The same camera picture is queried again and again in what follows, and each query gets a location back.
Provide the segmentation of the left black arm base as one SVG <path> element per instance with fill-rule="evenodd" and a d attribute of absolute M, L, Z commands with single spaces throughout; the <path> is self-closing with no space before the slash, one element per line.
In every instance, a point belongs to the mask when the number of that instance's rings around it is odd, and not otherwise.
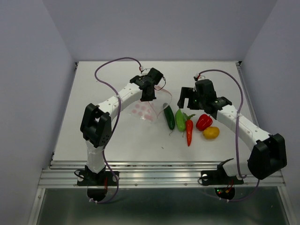
<path fill-rule="evenodd" d="M 119 190 L 119 172 L 107 171 L 104 167 L 99 173 L 92 172 L 87 166 L 74 171 L 77 186 L 87 187 L 90 202 L 104 204 L 111 202 Z"/>

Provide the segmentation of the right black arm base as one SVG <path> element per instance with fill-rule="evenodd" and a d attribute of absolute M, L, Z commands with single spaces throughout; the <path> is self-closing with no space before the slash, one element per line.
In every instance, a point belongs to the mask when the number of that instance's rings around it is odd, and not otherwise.
<path fill-rule="evenodd" d="M 216 170 L 201 171 L 198 183 L 203 186 L 217 186 L 215 193 L 220 200 L 231 201 L 235 196 L 234 185 L 243 185 L 244 180 L 239 180 L 236 176 L 228 176 L 223 168 L 224 164 L 233 160 L 233 158 L 221 162 Z"/>

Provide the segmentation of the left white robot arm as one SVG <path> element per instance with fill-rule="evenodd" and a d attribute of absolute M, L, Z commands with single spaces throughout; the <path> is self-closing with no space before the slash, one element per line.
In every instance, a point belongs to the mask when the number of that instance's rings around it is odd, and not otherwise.
<path fill-rule="evenodd" d="M 110 141 L 115 128 L 112 121 L 119 120 L 120 113 L 130 104 L 155 100 L 155 86 L 164 79 L 164 75 L 151 68 L 149 72 L 133 77 L 129 83 L 108 100 L 85 108 L 80 131 L 87 145 L 88 179 L 95 185 L 104 181 L 105 160 L 103 151 Z"/>

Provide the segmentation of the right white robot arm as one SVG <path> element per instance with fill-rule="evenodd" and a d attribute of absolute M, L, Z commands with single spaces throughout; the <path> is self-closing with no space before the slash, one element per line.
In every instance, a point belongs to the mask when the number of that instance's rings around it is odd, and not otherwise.
<path fill-rule="evenodd" d="M 217 97 L 211 80 L 197 81 L 193 88 L 181 88 L 178 107 L 183 108 L 185 99 L 191 110 L 203 110 L 222 123 L 242 140 L 251 153 L 248 158 L 229 159 L 216 170 L 216 179 L 226 183 L 232 177 L 253 175 L 263 180 L 287 166 L 285 139 L 280 134 L 272 135 L 240 114 L 232 102 L 225 97 Z"/>

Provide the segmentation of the clear pink-dotted zip bag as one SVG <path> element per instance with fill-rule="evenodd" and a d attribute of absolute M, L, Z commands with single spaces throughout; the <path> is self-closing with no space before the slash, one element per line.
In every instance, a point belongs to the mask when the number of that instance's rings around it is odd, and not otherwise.
<path fill-rule="evenodd" d="M 155 97 L 152 101 L 142 102 L 138 100 L 125 109 L 132 117 L 143 121 L 155 122 L 164 113 L 164 109 L 172 102 L 172 94 L 163 87 L 155 86 Z"/>

